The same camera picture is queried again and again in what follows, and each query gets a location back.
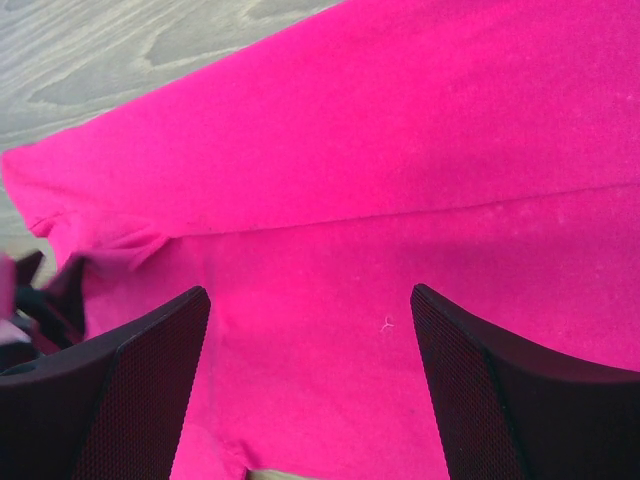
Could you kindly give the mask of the pink t-shirt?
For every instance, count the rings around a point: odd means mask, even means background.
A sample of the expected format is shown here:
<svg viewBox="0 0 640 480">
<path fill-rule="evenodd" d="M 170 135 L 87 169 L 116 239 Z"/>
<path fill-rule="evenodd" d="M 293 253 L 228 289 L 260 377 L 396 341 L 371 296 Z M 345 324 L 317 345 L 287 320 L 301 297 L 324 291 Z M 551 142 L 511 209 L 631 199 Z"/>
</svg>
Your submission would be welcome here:
<svg viewBox="0 0 640 480">
<path fill-rule="evenodd" d="M 91 334 L 207 290 L 175 479 L 445 478 L 418 283 L 639 366 L 635 1 L 347 1 L 2 176 Z"/>
</svg>

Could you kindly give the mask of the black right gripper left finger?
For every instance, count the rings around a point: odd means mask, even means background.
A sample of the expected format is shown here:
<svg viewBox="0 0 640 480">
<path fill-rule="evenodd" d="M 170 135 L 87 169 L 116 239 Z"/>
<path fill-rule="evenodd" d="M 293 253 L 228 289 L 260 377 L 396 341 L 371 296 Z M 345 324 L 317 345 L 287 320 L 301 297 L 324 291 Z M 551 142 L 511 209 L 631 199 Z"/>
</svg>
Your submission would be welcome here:
<svg viewBox="0 0 640 480">
<path fill-rule="evenodd" d="M 2 374 L 2 478 L 169 478 L 208 316 L 194 287 Z"/>
</svg>

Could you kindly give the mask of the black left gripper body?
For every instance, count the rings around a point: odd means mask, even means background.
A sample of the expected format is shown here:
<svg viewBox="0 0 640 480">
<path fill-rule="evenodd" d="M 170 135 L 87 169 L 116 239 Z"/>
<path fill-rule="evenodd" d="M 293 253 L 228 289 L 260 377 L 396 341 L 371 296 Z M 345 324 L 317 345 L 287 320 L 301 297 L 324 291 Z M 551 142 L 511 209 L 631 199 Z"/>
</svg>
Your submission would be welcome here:
<svg viewBox="0 0 640 480">
<path fill-rule="evenodd" d="M 33 285 L 44 254 L 35 250 L 14 259 L 1 256 L 1 373 L 22 372 L 26 364 L 86 338 L 83 278 L 87 259 L 71 257 L 42 288 Z"/>
</svg>

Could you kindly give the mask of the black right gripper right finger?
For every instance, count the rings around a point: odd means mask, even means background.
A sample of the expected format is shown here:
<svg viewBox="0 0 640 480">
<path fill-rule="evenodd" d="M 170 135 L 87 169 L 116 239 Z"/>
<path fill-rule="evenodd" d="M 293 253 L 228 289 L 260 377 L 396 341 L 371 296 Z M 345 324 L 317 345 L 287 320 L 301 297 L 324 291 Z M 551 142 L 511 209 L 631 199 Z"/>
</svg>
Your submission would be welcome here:
<svg viewBox="0 0 640 480">
<path fill-rule="evenodd" d="M 450 478 L 638 478 L 637 372 L 543 347 L 424 284 L 410 304 Z"/>
</svg>

